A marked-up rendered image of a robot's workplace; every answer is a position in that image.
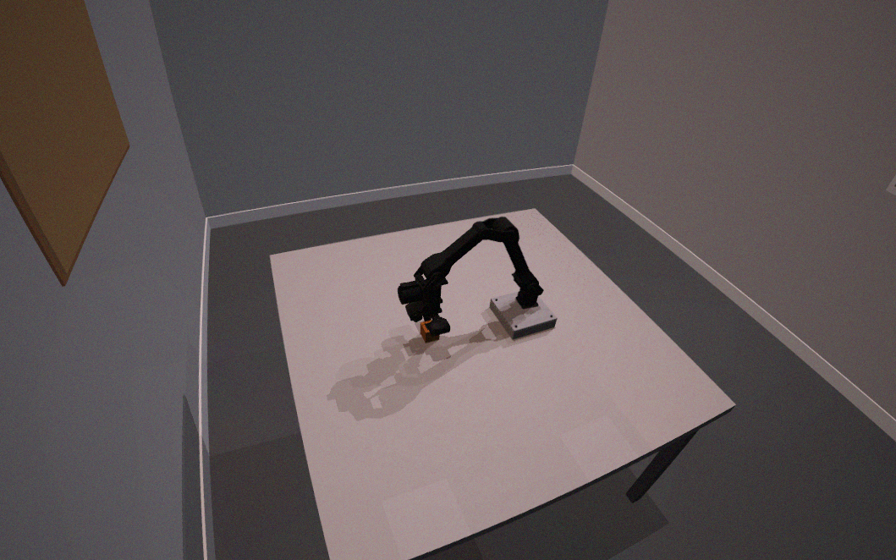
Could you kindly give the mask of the brown block with dark square face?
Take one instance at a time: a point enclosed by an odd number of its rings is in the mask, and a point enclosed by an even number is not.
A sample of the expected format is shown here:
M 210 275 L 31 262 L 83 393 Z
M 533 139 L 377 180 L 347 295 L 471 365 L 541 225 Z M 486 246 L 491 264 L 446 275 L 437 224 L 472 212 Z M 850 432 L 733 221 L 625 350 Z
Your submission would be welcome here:
M 430 321 L 432 321 L 432 319 Z M 437 341 L 438 336 L 440 336 L 440 335 L 432 336 L 431 333 L 429 332 L 429 330 L 427 330 L 426 324 L 429 323 L 430 321 L 421 322 L 421 338 L 423 338 L 425 343 Z

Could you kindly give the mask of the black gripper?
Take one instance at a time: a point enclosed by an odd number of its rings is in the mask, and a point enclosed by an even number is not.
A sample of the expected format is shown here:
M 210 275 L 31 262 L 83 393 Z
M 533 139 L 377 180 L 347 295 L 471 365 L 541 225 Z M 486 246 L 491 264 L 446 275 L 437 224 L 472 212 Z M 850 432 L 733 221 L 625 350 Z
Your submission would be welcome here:
M 430 321 L 432 319 L 432 321 L 426 324 L 427 330 L 429 330 L 432 336 L 451 332 L 451 326 L 448 324 L 447 319 L 438 316 L 438 313 L 442 313 L 443 311 L 440 307 L 442 301 L 442 298 L 435 301 L 429 301 L 421 296 L 421 302 L 423 302 L 423 304 L 425 302 L 427 312 L 429 312 L 428 317 L 423 315 L 424 321 Z

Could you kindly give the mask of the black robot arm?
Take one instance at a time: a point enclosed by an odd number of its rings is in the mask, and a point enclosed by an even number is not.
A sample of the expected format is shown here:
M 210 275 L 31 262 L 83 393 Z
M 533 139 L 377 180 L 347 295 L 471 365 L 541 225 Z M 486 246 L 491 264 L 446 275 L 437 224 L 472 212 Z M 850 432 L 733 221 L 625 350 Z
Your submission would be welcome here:
M 442 285 L 448 284 L 446 277 L 451 272 L 454 262 L 474 249 L 481 241 L 504 242 L 508 254 L 515 267 L 512 273 L 514 281 L 519 285 L 518 305 L 521 309 L 537 307 L 537 298 L 544 292 L 541 285 L 532 275 L 525 262 L 525 256 L 518 245 L 518 229 L 507 218 L 488 218 L 485 221 L 475 222 L 468 232 L 461 235 L 444 251 L 429 256 L 421 262 L 421 266 L 415 273 L 415 281 L 401 283 L 398 287 L 398 296 L 411 321 L 421 321 L 423 315 L 429 316 L 425 302 L 421 302 L 421 296 L 429 301 L 441 298 Z M 426 280 L 421 276 L 425 275 Z

